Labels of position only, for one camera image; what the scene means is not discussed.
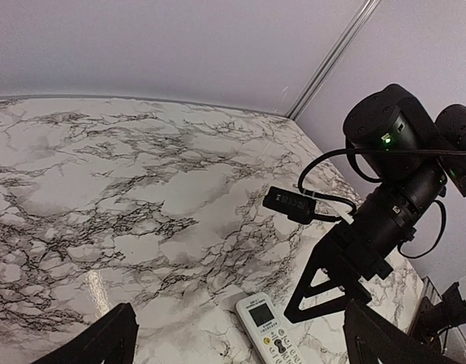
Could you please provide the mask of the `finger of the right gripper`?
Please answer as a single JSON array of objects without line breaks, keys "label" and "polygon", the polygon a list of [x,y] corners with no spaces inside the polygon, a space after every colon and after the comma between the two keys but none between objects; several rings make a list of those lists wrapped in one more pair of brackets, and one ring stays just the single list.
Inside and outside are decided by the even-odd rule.
[{"label": "finger of the right gripper", "polygon": [[[355,266],[332,239],[321,239],[311,251],[305,270],[285,308],[285,317],[295,324],[341,312],[350,300],[369,303],[372,296],[359,282],[360,277]],[[304,299],[336,288],[342,288],[344,294],[306,309],[300,307]]]}]

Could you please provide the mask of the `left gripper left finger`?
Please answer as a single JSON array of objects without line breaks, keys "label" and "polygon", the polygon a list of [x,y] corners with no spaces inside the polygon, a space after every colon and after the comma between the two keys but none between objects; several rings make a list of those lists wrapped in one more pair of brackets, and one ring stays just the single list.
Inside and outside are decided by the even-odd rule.
[{"label": "left gripper left finger", "polygon": [[35,362],[132,364],[138,330],[133,307],[120,303],[73,340]]}]

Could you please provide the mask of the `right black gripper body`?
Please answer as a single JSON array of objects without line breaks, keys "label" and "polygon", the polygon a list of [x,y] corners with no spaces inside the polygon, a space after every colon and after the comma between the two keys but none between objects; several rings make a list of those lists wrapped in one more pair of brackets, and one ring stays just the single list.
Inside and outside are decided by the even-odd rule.
[{"label": "right black gripper body", "polygon": [[320,241],[320,267],[339,281],[385,279],[393,267],[386,257],[394,249],[394,224],[346,224],[333,227]]}]

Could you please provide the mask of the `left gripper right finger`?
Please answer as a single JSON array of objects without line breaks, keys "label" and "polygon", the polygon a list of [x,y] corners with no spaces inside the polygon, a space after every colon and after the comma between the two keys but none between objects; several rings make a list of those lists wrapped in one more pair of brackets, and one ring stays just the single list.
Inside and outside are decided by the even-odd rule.
[{"label": "left gripper right finger", "polygon": [[346,307],[343,330],[350,364],[454,362],[417,342],[370,307],[355,300]]}]

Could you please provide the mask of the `grey remote control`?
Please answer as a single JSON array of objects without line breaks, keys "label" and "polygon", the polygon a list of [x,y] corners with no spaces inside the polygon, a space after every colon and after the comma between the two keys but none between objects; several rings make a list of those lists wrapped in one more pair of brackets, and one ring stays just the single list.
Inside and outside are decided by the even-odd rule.
[{"label": "grey remote control", "polygon": [[305,364],[266,293],[256,293],[239,300],[236,313],[261,363]]}]

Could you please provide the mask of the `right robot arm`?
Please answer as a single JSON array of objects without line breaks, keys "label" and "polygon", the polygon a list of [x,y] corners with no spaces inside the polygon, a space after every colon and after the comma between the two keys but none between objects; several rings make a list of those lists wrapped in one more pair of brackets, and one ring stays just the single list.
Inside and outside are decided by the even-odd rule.
[{"label": "right robot arm", "polygon": [[466,106],[454,104],[432,119],[398,84],[361,100],[347,115],[343,153],[362,155],[377,188],[353,215],[314,246],[284,314],[292,323],[371,301],[363,283],[387,278],[387,256],[414,236],[414,226],[453,182],[466,196]]}]

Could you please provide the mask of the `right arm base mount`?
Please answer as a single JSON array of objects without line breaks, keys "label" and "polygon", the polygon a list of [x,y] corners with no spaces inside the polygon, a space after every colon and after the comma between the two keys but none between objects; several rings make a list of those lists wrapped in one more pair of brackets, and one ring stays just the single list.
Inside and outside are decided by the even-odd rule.
[{"label": "right arm base mount", "polygon": [[466,324],[466,299],[459,282],[439,293],[428,277],[422,281],[424,287],[407,334],[430,349],[446,354],[449,331]]}]

